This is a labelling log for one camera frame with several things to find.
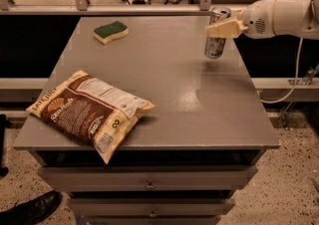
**yellow sponge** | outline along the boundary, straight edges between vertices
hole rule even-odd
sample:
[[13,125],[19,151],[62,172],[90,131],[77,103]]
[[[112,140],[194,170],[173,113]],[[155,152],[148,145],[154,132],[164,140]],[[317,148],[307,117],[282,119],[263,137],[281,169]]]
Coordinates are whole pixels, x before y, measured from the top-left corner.
[[123,38],[128,34],[128,27],[119,21],[100,26],[94,30],[94,36],[104,45],[108,44],[112,40]]

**table top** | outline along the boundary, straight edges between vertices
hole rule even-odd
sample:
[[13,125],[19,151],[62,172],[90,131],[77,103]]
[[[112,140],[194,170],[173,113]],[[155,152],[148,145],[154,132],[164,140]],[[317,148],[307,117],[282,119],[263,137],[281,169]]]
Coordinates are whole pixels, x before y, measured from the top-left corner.
[[[129,35],[102,45],[94,29],[116,20],[128,26]],[[204,55],[208,22],[205,16],[82,18],[41,95],[83,70],[150,100],[156,108],[137,123],[119,150],[278,147],[233,40],[227,40],[221,58]],[[32,115],[14,147],[92,149]]]

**drawer handle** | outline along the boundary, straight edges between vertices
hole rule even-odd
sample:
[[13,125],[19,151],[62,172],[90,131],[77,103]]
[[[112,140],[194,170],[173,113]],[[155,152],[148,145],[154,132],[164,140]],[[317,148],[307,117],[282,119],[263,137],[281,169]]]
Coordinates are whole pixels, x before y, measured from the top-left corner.
[[156,187],[152,185],[152,181],[151,180],[149,180],[149,184],[145,187],[145,190],[147,190],[147,191],[156,190]]
[[156,214],[156,211],[155,211],[155,210],[152,210],[152,212],[149,214],[149,217],[150,217],[150,218],[157,218],[158,215]]

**drawer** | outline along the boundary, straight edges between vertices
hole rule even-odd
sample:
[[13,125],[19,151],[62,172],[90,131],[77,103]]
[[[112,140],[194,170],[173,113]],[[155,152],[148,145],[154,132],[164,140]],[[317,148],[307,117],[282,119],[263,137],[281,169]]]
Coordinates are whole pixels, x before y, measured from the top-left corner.
[[166,218],[219,216],[234,206],[232,199],[79,199],[71,198],[68,206],[78,216],[113,216]]
[[219,217],[204,218],[113,218],[113,217],[87,217],[90,224],[105,225],[216,225]]
[[43,167],[39,175],[58,191],[236,190],[255,166]]

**cabinet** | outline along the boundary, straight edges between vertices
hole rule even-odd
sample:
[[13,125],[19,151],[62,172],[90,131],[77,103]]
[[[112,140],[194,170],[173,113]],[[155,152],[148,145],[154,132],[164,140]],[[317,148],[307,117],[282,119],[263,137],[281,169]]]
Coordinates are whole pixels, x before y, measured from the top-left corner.
[[[130,34],[102,46],[92,33],[120,20]],[[105,165],[97,152],[29,116],[14,147],[69,194],[78,224],[217,224],[232,195],[279,142],[232,40],[204,54],[207,17],[82,18],[43,94],[77,70],[151,100]]]

